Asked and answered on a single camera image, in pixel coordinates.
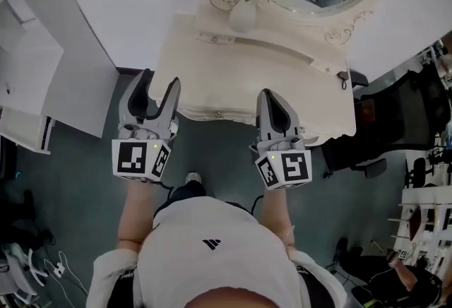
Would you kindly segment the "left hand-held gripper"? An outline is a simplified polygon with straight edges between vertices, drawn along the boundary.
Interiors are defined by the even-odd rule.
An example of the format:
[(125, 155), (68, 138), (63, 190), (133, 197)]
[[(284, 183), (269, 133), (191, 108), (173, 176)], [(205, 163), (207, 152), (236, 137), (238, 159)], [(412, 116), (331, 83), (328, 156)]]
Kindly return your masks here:
[[(181, 82), (175, 78), (168, 85), (157, 112), (148, 116), (148, 89), (152, 78), (150, 69), (142, 70), (129, 83), (119, 101), (119, 137), (112, 140), (112, 172), (116, 177), (160, 182), (172, 152), (170, 145), (177, 135), (177, 119), (174, 116)], [(143, 125), (132, 124), (143, 120), (144, 125), (151, 130)], [(167, 130), (169, 137), (158, 137), (152, 131), (158, 129)]]

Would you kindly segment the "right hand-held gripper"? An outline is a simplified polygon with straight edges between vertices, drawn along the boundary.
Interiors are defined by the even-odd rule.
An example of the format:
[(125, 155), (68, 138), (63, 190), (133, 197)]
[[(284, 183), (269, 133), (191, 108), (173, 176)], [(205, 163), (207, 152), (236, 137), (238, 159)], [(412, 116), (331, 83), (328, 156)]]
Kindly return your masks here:
[(249, 146), (267, 190), (291, 189), (312, 181), (311, 152), (295, 110), (281, 95), (263, 89), (257, 100), (257, 142)]

